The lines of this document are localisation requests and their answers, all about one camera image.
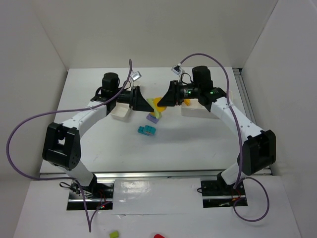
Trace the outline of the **light green lego brick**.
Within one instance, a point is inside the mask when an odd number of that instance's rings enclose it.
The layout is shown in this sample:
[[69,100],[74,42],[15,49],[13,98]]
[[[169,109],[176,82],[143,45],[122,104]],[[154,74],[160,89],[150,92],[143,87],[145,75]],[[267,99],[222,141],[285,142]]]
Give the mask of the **light green lego brick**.
[[154,109],[153,112],[151,112],[150,114],[152,116],[154,116],[156,119],[160,119],[162,114],[161,111],[158,108],[158,102],[161,100],[161,97],[157,97],[157,98],[148,98],[147,102],[150,104],[150,106]]

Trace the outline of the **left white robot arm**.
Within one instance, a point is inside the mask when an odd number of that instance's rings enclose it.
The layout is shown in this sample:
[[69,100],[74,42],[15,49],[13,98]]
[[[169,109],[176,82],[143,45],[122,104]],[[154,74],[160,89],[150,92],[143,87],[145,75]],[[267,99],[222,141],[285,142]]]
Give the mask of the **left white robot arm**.
[[101,87],[83,111],[62,123],[52,122],[47,128],[43,159],[76,179],[83,190],[91,194],[106,190],[108,186],[98,183],[96,175],[81,162],[81,137],[108,116],[117,103],[125,104],[134,111],[154,111],[142,96],[139,86],[125,90],[119,83],[118,74],[105,73]]

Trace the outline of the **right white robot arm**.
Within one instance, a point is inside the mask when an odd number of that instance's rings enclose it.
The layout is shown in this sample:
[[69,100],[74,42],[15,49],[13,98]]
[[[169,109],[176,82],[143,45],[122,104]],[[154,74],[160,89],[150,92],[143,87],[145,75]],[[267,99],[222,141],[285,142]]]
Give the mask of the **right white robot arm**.
[[263,130],[249,120],[229,99],[227,93],[213,86],[211,72],[206,66],[192,69],[192,82],[170,82],[167,93],[158,102],[159,107],[174,107],[186,99],[197,99],[208,112],[218,117],[239,140],[237,161],[217,175],[222,186],[237,186],[241,179],[272,165],[276,161],[276,136],[272,130]]

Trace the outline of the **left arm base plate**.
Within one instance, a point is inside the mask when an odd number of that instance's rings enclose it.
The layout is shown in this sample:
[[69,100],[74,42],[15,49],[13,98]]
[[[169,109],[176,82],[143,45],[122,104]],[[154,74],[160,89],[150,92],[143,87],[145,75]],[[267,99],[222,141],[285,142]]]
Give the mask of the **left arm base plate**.
[[[98,206],[100,210],[112,210],[113,209],[113,190],[114,183],[106,182],[103,183],[105,188],[97,191],[96,194],[91,194],[84,191],[86,205],[88,210],[96,210]],[[72,188],[69,190],[69,196],[67,201],[67,211],[81,211],[84,210],[83,196],[76,183],[72,183]]]

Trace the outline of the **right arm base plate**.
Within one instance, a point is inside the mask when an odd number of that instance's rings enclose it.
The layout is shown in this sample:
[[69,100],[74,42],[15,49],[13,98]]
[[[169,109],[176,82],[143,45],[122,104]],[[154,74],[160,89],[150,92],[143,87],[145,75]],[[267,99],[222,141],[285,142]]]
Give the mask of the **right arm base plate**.
[[223,208],[236,206],[248,206],[244,185],[240,184],[236,189],[233,185],[221,187],[215,180],[203,180],[197,192],[202,195],[204,208]]

